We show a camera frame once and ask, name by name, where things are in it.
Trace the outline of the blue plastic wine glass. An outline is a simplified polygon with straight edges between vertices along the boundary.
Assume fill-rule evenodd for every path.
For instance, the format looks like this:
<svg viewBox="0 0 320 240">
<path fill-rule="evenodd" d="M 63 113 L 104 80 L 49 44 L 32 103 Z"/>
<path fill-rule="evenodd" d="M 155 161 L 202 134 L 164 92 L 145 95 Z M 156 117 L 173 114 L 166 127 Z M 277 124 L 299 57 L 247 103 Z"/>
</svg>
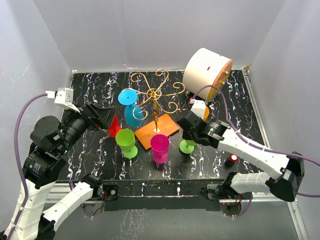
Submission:
<svg viewBox="0 0 320 240">
<path fill-rule="evenodd" d="M 129 127 L 138 127 L 143 123 L 144 115 L 141 113 L 141 108 L 136 104 L 138 94 L 132 89 L 124 89 L 118 95 L 118 101 L 125 106 L 124 118 Z"/>
</svg>

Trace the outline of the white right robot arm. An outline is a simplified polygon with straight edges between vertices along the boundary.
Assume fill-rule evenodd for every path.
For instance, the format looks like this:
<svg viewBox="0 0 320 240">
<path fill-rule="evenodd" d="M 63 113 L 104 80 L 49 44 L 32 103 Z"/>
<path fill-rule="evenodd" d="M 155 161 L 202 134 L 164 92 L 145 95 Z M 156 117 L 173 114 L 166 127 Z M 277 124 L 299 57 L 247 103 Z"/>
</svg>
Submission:
<svg viewBox="0 0 320 240">
<path fill-rule="evenodd" d="M 271 193 L 280 200 L 293 202 L 305 175 L 303 156 L 298 152 L 277 153 L 232 129 L 221 120 L 205 122 L 192 111 L 178 115 L 176 123 L 182 136 L 210 146 L 258 167 L 259 173 L 228 174 L 223 184 L 205 191 L 212 195 L 235 198 L 243 193 Z"/>
</svg>

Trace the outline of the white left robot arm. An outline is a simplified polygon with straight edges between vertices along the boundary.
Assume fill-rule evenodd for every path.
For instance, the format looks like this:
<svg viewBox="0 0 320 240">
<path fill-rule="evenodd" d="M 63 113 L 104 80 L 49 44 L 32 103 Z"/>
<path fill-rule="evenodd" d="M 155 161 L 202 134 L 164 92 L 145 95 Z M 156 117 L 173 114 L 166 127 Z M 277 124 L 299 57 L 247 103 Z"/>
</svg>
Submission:
<svg viewBox="0 0 320 240">
<path fill-rule="evenodd" d="M 29 155 L 21 165 L 19 198 L 9 226 L 0 234 L 2 240 L 52 240 L 76 208 L 103 195 L 102 180 L 88 173 L 58 203 L 44 210 L 71 148 L 87 130 L 108 131 L 115 116 L 115 108 L 89 102 L 79 111 L 68 109 L 62 120 L 48 115 L 36 122 Z"/>
</svg>

